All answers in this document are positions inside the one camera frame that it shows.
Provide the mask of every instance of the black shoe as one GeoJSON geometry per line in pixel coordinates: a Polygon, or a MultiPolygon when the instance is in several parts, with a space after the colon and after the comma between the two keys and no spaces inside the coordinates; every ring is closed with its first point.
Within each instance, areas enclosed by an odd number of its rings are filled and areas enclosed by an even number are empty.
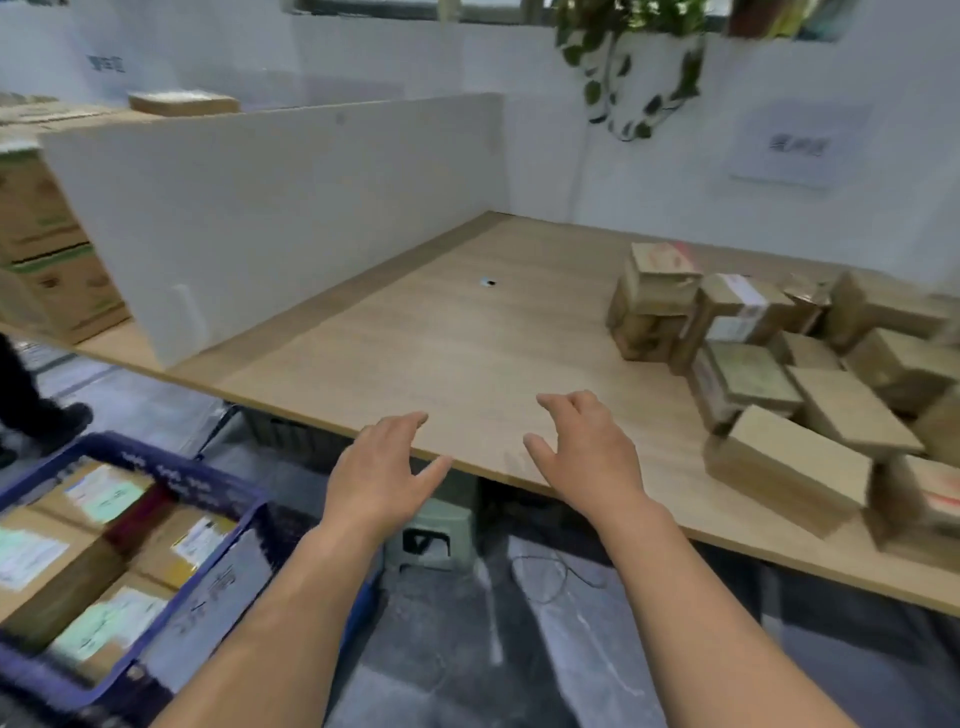
{"type": "Polygon", "coordinates": [[[74,402],[64,407],[60,412],[57,429],[35,438],[40,455],[46,457],[56,452],[87,429],[92,422],[93,410],[83,402],[74,402]]]}
{"type": "Polygon", "coordinates": [[[7,468],[16,462],[16,452],[10,448],[0,446],[0,470],[7,468]]]}

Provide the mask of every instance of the wall sign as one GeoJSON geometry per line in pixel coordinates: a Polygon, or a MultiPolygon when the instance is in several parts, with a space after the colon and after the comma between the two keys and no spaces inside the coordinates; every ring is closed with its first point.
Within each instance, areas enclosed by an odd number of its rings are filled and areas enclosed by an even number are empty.
{"type": "Polygon", "coordinates": [[[834,187],[863,153],[870,112],[868,105],[772,102],[744,118],[727,170],[749,180],[834,187]]]}

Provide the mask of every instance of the white partition panel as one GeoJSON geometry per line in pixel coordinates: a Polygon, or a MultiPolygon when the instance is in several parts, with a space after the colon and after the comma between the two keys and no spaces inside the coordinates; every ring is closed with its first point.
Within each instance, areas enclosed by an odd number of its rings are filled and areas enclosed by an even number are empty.
{"type": "Polygon", "coordinates": [[[49,134],[48,163],[171,366],[489,209],[498,94],[49,134]]]}

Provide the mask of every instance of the wooden tabletop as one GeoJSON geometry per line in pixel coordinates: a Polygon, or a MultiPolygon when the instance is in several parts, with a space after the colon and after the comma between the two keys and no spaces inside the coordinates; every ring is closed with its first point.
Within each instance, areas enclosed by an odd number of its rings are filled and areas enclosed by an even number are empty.
{"type": "MultiPolygon", "coordinates": [[[[489,213],[166,371],[132,322],[75,350],[346,434],[423,409],[418,455],[547,494],[521,443],[527,431],[553,437],[534,395],[591,389],[634,439],[647,491],[691,538],[960,616],[960,574],[878,553],[859,518],[820,540],[705,473],[707,434],[685,380],[623,361],[604,329],[638,239],[489,213]]],[[[837,270],[693,252],[717,272],[837,270]]]]}

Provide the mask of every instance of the black pants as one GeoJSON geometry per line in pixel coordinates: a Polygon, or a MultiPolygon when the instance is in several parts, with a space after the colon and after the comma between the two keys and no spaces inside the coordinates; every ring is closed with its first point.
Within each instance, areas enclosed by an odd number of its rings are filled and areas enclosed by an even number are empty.
{"type": "Polygon", "coordinates": [[[10,339],[0,334],[0,423],[28,437],[43,437],[60,426],[61,418],[59,407],[40,398],[10,339]]]}

